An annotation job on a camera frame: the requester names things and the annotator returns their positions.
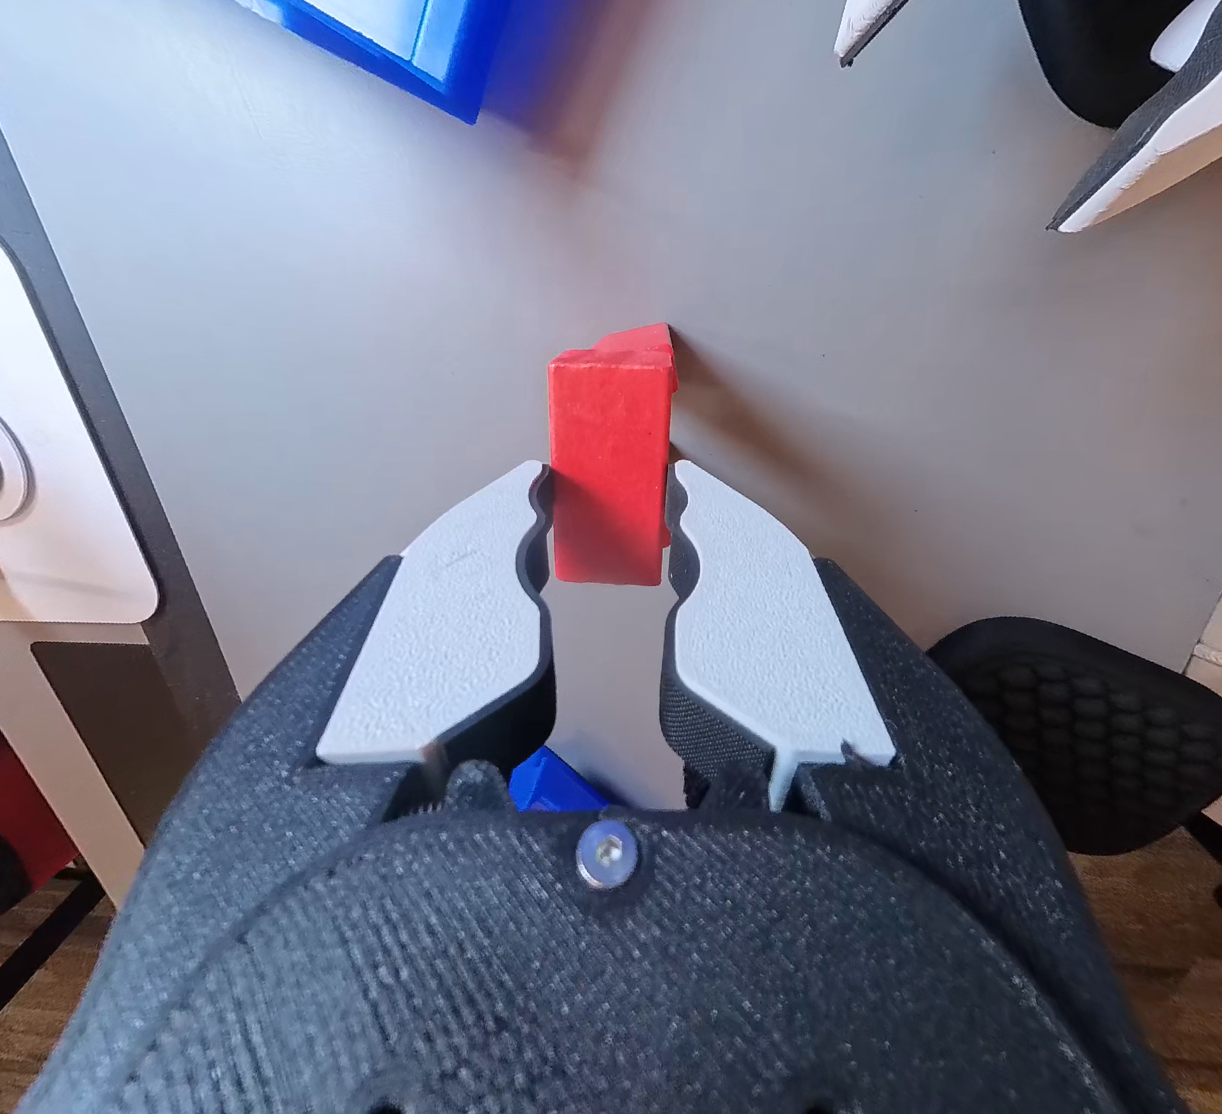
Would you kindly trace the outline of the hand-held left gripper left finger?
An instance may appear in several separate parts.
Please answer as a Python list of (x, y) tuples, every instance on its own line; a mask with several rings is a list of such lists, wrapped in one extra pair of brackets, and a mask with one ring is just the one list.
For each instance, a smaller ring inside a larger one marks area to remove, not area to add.
[(327, 765), (518, 765), (555, 725), (542, 588), (547, 467), (526, 459), (446, 510), (397, 557), (320, 734)]

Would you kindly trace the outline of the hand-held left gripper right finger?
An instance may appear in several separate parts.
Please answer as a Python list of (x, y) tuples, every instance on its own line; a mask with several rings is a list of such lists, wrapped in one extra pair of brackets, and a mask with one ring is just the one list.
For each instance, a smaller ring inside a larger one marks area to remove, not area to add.
[(688, 459), (665, 519), (661, 729), (685, 767), (708, 785), (753, 770), (770, 810), (806, 765), (887, 767), (894, 741), (806, 544)]

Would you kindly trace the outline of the red rectangular wooden block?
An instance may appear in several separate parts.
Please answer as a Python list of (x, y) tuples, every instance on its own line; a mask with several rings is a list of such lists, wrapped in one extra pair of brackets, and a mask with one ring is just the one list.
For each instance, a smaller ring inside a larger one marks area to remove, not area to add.
[(668, 325), (602, 338), (596, 494), (636, 580), (661, 577), (670, 419), (677, 367)]
[(547, 363), (553, 561), (573, 584), (658, 586), (674, 349), (661, 325)]

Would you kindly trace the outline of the black wrist rest pad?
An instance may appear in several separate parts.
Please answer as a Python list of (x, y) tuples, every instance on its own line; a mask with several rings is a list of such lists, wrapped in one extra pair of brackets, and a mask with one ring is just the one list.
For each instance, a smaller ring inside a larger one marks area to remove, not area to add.
[(1068, 852), (1122, 855), (1184, 830), (1220, 859), (1209, 687), (1032, 617), (970, 622), (927, 656), (997, 732)]

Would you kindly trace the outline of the white lamp base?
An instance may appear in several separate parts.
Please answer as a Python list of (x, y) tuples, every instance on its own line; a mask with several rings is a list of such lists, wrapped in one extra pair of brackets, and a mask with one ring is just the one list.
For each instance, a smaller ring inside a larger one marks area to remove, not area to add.
[(1, 622), (128, 626), (159, 602), (32, 287), (1, 248)]

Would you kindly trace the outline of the dark red bag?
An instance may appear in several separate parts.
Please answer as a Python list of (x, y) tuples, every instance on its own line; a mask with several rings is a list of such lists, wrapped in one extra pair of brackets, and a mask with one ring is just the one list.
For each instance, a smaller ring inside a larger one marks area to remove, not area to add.
[(41, 890), (77, 855), (79, 848), (1, 740), (1, 910)]

